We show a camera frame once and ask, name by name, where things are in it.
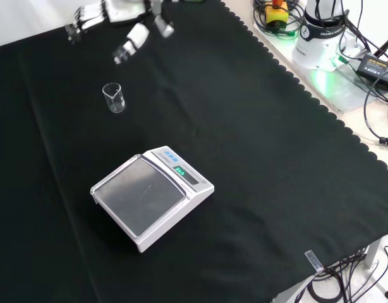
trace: scale weighing pan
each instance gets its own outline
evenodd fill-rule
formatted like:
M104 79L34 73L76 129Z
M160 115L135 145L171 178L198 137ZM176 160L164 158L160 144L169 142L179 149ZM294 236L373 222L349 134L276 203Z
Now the scale weighing pan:
M213 192L208 180L164 146L135 155L90 194L142 253Z

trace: scale display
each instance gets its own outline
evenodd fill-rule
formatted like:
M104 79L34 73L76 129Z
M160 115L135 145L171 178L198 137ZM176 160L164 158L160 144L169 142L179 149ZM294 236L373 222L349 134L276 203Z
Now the scale display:
M191 185L198 184L199 182L195 180L187 171L184 170L181 166L175 166L173 169L184 179L186 179Z

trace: green light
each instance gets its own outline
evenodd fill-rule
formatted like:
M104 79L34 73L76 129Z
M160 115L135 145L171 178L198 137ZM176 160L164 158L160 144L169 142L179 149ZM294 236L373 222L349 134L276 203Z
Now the green light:
M176 172L178 172L181 175L184 175L184 172L179 167L176 167L175 169L176 169Z

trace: white wall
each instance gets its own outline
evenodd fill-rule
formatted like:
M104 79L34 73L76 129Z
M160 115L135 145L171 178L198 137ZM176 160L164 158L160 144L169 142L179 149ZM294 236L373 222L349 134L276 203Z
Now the white wall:
M0 0L0 45L73 21L80 7L100 0Z

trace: scale label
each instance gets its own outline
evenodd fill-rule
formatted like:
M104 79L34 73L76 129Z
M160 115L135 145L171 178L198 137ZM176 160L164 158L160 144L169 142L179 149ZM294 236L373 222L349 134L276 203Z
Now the scale label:
M152 153L166 166L168 166L180 179L189 185L194 191L199 192L211 187L211 184L196 170L189 166L175 152L168 147L159 148Z

